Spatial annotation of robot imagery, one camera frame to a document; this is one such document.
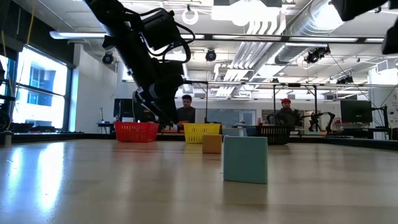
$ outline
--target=man in red cap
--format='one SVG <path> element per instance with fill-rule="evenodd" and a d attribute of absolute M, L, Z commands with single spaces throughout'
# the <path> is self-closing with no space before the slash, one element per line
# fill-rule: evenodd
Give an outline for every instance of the man in red cap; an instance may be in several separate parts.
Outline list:
<path fill-rule="evenodd" d="M 300 115 L 297 110 L 290 107 L 290 103 L 290 99 L 282 100 L 282 108 L 276 113 L 275 120 L 279 121 L 280 125 L 294 130 L 295 125 L 300 121 Z"/>

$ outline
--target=red basket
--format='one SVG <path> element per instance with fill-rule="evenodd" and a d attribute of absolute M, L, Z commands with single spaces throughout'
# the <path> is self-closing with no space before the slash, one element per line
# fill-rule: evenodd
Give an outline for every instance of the red basket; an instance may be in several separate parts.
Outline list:
<path fill-rule="evenodd" d="M 115 122 L 116 139 L 119 142 L 151 142 L 157 137 L 159 124 Z"/>

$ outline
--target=black basket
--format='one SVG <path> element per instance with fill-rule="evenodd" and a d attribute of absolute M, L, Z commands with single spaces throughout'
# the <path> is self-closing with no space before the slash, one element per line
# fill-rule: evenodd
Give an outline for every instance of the black basket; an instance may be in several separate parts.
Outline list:
<path fill-rule="evenodd" d="M 248 129 L 246 129 L 248 136 L 267 137 L 268 145 L 284 145 L 289 142 L 290 129 L 287 127 L 256 126 Z"/>

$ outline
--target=yellow basket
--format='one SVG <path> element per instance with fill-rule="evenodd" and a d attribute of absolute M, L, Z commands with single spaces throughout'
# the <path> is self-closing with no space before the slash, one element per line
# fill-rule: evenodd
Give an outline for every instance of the yellow basket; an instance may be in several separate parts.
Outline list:
<path fill-rule="evenodd" d="M 204 134 L 219 134 L 221 124 L 184 124 L 185 142 L 203 142 Z"/>

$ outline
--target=man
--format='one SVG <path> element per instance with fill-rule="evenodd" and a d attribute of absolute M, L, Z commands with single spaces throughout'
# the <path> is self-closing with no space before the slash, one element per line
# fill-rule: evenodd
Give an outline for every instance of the man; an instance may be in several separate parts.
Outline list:
<path fill-rule="evenodd" d="M 299 112 L 290 108 L 291 100 L 283 99 L 282 108 L 276 113 L 275 121 L 279 122 L 279 125 L 287 126 L 291 130 L 294 130 L 296 124 L 301 120 Z"/>
<path fill-rule="evenodd" d="M 190 95 L 182 96 L 183 107 L 177 110 L 178 121 L 181 123 L 195 122 L 195 108 L 191 107 L 192 97 Z"/>

